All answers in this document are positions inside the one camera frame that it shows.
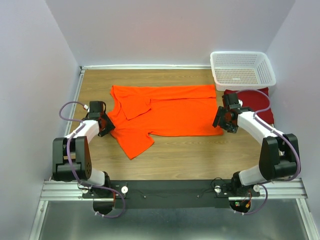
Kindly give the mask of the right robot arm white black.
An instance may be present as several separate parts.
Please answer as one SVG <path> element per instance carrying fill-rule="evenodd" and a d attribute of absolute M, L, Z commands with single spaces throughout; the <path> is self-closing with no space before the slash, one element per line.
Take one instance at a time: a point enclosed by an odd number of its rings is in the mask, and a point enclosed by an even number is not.
<path fill-rule="evenodd" d="M 258 165 L 233 174 L 229 190 L 236 196 L 248 188 L 274 180 L 291 181 L 301 172 L 298 138 L 272 127 L 250 107 L 243 106 L 237 93 L 224 94 L 213 127 L 235 134 L 239 128 L 249 133 L 261 146 Z"/>

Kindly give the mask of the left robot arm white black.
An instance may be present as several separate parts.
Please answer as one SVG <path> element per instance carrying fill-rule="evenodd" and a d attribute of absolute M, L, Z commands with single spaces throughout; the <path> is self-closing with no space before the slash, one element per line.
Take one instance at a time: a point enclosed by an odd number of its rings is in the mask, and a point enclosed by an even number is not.
<path fill-rule="evenodd" d="M 82 119 L 71 119 L 62 116 L 62 110 L 69 104 L 79 104 L 86 110 Z M 78 101 L 65 103 L 59 110 L 59 117 L 66 121 L 78 122 L 79 126 L 64 137 L 57 137 L 52 142 L 52 177 L 55 181 L 73 182 L 92 190 L 99 197 L 117 193 L 111 190 L 111 181 L 105 171 L 92 166 L 89 149 L 90 141 L 98 136 L 103 137 L 115 129 L 108 117 L 107 105 L 103 101 L 91 101 L 89 105 Z"/>

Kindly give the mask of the orange t shirt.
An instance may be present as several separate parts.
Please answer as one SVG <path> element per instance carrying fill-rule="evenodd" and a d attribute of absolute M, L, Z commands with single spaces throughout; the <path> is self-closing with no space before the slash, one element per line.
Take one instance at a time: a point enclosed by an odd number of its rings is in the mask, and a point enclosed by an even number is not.
<path fill-rule="evenodd" d="M 213 127 L 218 105 L 215 86 L 138 87 L 113 85 L 114 108 L 108 113 L 115 125 L 111 135 L 129 159 L 162 137 L 221 136 Z"/>

